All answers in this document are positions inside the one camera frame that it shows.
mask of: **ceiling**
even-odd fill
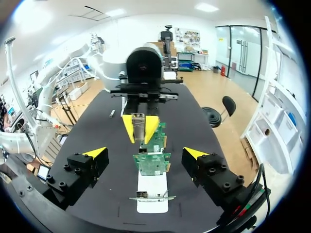
[[[33,10],[45,12],[42,20],[51,17],[51,21],[37,32],[25,32],[20,24],[9,22],[9,30],[5,38],[15,36],[13,51],[13,64],[16,65],[15,73],[19,74],[26,68],[35,64],[34,58],[40,54],[53,51],[58,45],[51,44],[55,38],[62,35],[74,36],[97,24],[116,19],[108,18],[102,21],[93,21],[69,15],[82,15],[86,12],[85,5],[93,7],[103,13],[122,8],[125,16],[139,14],[180,14],[200,17],[210,21],[231,19],[264,19],[264,15],[273,18],[260,0],[33,0],[34,4],[27,17]],[[206,13],[194,8],[197,3],[206,2],[219,8],[219,11]],[[6,61],[3,42],[0,47],[0,83],[6,78]]]

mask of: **black chair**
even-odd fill
[[[223,105],[225,106],[225,109],[221,114],[213,108],[209,107],[202,108],[202,111],[207,116],[209,124],[211,125],[212,128],[220,126],[220,124],[222,124],[228,116],[230,117],[234,114],[237,108],[234,100],[229,96],[223,97]],[[228,114],[224,117],[224,119],[222,119],[222,115],[225,113],[226,110]]]

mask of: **white cabinet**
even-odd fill
[[[248,139],[259,163],[268,162],[279,174],[293,174],[304,149],[307,117],[292,94],[275,80],[276,74],[270,69],[274,46],[290,48],[275,41],[268,17],[266,22],[269,48],[265,84],[256,111],[241,138]]]

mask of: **black work surface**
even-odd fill
[[[139,144],[131,144],[121,113],[121,99],[111,98],[102,91],[92,101],[73,127],[62,146],[51,172],[62,169],[67,156],[75,152],[107,147],[109,165],[93,189],[88,188],[78,202],[67,209],[86,221],[129,231],[172,231],[202,233],[216,226],[223,212],[215,206],[202,187],[196,188],[181,164],[183,147],[207,153],[223,152],[215,133],[188,88],[180,84],[165,87],[179,94],[178,100],[159,105],[160,120],[166,122],[167,148],[172,153],[171,168],[167,174],[169,211],[164,214],[140,214],[135,197],[138,170],[133,159]]]

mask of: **poster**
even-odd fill
[[[175,28],[176,42],[193,48],[200,48],[200,32],[192,29]]]

